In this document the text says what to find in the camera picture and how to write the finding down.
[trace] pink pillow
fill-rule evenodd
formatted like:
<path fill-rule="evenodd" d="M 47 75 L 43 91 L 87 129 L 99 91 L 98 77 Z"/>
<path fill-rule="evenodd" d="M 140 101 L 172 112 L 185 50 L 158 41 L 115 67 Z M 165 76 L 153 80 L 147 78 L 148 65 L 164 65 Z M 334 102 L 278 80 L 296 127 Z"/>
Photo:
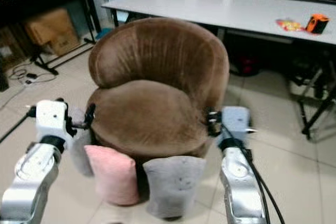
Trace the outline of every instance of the pink pillow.
<path fill-rule="evenodd" d="M 135 161 L 116 150 L 86 145 L 85 151 L 96 178 L 96 192 L 111 204 L 132 205 L 139 201 Z"/>

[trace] white table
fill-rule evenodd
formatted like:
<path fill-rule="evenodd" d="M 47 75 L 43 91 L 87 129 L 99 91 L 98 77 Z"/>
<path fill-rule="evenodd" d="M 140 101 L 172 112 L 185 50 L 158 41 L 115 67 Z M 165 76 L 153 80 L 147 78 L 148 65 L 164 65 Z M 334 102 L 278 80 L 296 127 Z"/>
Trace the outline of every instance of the white table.
<path fill-rule="evenodd" d="M 111 9 L 112 14 L 125 10 L 336 45 L 336 6 L 330 4 L 293 0 L 112 0 L 102 7 Z M 321 35 L 284 31 L 276 24 L 276 19 L 290 18 L 306 26 L 314 13 L 331 19 Z"/>

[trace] chair backrest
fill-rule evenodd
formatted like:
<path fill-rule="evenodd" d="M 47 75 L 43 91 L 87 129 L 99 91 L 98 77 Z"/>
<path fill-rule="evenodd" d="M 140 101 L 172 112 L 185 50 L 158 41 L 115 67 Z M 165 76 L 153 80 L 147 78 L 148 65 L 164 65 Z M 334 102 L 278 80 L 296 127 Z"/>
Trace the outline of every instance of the chair backrest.
<path fill-rule="evenodd" d="M 228 81 L 222 42 L 198 25 L 169 18 L 116 28 L 95 45 L 89 68 L 101 88 L 156 81 L 184 91 L 199 108 L 218 106 Z"/>

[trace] chair seat cushion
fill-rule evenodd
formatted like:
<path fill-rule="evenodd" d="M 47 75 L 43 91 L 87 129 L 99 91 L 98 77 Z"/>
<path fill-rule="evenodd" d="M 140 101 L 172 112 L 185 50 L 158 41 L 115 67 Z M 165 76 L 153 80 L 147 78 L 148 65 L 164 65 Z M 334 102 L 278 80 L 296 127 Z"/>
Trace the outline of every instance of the chair seat cushion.
<path fill-rule="evenodd" d="M 181 90 L 136 80 L 97 89 L 92 129 L 97 141 L 136 160 L 175 155 L 203 156 L 209 145 L 202 113 Z"/>

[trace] orange object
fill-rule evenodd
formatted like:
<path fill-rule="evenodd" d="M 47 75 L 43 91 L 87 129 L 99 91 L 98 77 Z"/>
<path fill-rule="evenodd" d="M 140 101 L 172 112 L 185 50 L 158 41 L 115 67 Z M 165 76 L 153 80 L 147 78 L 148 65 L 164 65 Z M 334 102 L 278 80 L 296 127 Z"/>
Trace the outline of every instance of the orange object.
<path fill-rule="evenodd" d="M 313 14 L 308 22 L 306 31 L 313 34 L 321 34 L 329 20 L 323 14 Z"/>

